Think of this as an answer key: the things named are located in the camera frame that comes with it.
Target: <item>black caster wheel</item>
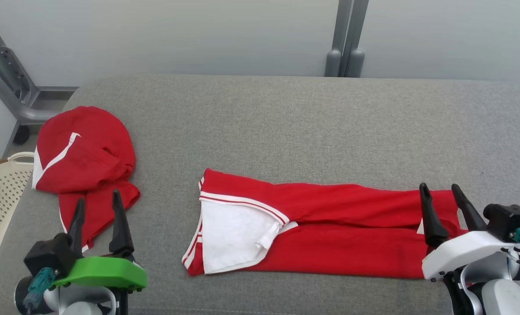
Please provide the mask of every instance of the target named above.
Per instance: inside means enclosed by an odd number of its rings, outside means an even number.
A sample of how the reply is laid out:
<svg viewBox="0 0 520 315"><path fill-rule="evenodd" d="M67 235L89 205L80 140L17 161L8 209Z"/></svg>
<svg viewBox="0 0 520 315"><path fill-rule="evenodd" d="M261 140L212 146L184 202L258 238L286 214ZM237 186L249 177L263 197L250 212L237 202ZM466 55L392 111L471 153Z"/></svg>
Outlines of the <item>black caster wheel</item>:
<svg viewBox="0 0 520 315"><path fill-rule="evenodd" d="M24 145L26 141L30 138L30 130L28 130L28 126L18 126L17 133L13 138L13 143L17 145Z"/></svg>

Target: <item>folded red shirt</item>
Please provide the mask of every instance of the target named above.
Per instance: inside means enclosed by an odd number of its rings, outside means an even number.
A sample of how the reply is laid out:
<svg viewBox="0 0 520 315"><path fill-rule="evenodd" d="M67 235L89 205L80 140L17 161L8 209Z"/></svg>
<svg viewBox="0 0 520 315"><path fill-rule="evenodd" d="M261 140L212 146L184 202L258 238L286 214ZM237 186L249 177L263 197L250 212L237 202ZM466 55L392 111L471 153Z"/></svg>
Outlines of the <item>folded red shirt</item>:
<svg viewBox="0 0 520 315"><path fill-rule="evenodd" d="M114 220L112 192L130 208L140 191L128 182L136 155L128 131L106 110L80 106L48 120L38 133L32 187L59 195L66 231L79 198L85 199L84 251Z"/></svg>
<svg viewBox="0 0 520 315"><path fill-rule="evenodd" d="M207 169L201 214L182 263L192 276L246 269L422 279L419 191L356 184L272 184ZM433 205L464 233L450 190Z"/></svg>

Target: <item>basket handle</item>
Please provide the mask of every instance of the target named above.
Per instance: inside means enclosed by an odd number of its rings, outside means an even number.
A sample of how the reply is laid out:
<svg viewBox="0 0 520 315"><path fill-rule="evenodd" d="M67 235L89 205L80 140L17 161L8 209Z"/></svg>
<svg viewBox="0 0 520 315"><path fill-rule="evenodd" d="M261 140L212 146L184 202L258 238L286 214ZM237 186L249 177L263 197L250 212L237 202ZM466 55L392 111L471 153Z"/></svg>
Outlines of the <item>basket handle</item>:
<svg viewBox="0 0 520 315"><path fill-rule="evenodd" d="M34 160L34 152L15 153L14 155L11 155L10 157L8 157L7 161L9 161L9 163L15 164L15 165L32 165L32 164L34 164L34 161L33 162L17 162L16 160L19 158L32 158Z"/></svg>

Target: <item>white stripe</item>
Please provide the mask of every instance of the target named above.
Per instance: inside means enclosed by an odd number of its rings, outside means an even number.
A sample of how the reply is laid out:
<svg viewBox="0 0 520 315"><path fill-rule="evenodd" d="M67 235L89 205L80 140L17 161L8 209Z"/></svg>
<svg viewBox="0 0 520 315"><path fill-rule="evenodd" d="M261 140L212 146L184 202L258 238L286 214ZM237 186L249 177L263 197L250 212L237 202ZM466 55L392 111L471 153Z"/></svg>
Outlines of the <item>white stripe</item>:
<svg viewBox="0 0 520 315"><path fill-rule="evenodd" d="M285 233L286 231L289 231L290 229L294 229L296 227L298 227L298 223L296 221L291 221L291 222L287 223L286 225L284 225L279 230L279 233L277 233L277 235L280 235L281 233Z"/></svg>
<svg viewBox="0 0 520 315"><path fill-rule="evenodd" d="M199 190L202 191L202 185L203 185L203 182L205 181L206 179L202 177L202 179L200 179L200 181L198 182L198 187L199 187Z"/></svg>
<svg viewBox="0 0 520 315"><path fill-rule="evenodd" d="M200 231L199 231L199 228L202 226L202 213L200 212L199 213L199 221L198 221L198 228L195 230L195 233L194 233L194 237L192 237L192 241L190 242L190 246L188 247L188 250L186 251L186 253L184 254L184 256L182 256L182 262L184 263L184 265L186 266L186 263L188 263L188 261L190 263L192 263L192 260L194 259L194 252L195 252L195 246L194 246L194 249L192 250L192 245L194 245L194 241L195 239L198 237L198 234L201 235Z"/></svg>
<svg viewBox="0 0 520 315"><path fill-rule="evenodd" d="M63 228L64 233L67 233L66 225L63 223L63 219L62 219L62 211L59 212L59 221L62 223L62 228ZM81 249L81 252L84 253L87 250L88 250L88 245L85 245Z"/></svg>
<svg viewBox="0 0 520 315"><path fill-rule="evenodd" d="M250 206L250 204L252 204L252 205L258 206L258 207L255 207L256 209L266 212L266 210L262 209L262 207L264 207L264 208L268 209L269 211L272 211L277 216L279 216L283 220L283 222L282 222L283 225L289 223L289 218L286 215L284 215L280 210L277 210L276 208L274 208L270 205L266 205L265 203L259 202L254 199L229 196L229 195L218 195L216 193L208 193L208 192L204 192L204 191L202 191L200 196L214 198L214 199L222 199L222 200L226 200L226 201L243 202L241 204L242 206ZM210 199L207 199L206 201L216 202L216 200L210 200ZM269 214L272 215L272 217L275 217L276 219L278 219L278 217L276 217L272 213L269 213Z"/></svg>
<svg viewBox="0 0 520 315"><path fill-rule="evenodd" d="M186 269L190 268L192 261L194 261L194 255L195 255L195 247L194 247L194 250L190 253L190 256L188 256L188 259L184 262L184 267L186 267Z"/></svg>
<svg viewBox="0 0 520 315"><path fill-rule="evenodd" d="M67 233L66 225L63 223L62 210L59 210L59 221L62 223L63 232Z"/></svg>
<svg viewBox="0 0 520 315"><path fill-rule="evenodd" d="M32 189L36 189L36 184L38 184L38 181L40 181L40 178L44 175L46 170L50 168L52 165L58 163L63 158L66 157L67 150L70 149L70 147L73 145L73 142L75 141L75 138L79 136L80 134L76 132L72 132L70 136L70 142L67 144L66 148L62 150L58 155L56 155L55 158L46 165L45 169L42 169L42 164L40 163L40 156L38 155L38 146L36 146L36 149L34 149L34 169L32 170Z"/></svg>

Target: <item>gray fabric surface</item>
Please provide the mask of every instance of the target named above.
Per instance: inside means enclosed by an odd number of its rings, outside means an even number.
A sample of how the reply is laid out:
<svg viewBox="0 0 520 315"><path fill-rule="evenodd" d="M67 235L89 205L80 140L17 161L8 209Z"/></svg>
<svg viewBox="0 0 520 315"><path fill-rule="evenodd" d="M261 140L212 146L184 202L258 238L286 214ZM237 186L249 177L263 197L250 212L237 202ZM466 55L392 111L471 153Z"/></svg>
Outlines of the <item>gray fabric surface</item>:
<svg viewBox="0 0 520 315"><path fill-rule="evenodd" d="M270 182L432 189L458 183L478 209L520 204L520 84L457 80L137 75L80 88L132 136L127 213L149 287L130 314L450 314L441 283L300 273L189 277L180 259L205 168ZM60 231L54 195L26 189L0 250L0 314L34 241ZM90 255L106 253L104 232ZM370 259L368 248L359 259Z"/></svg>

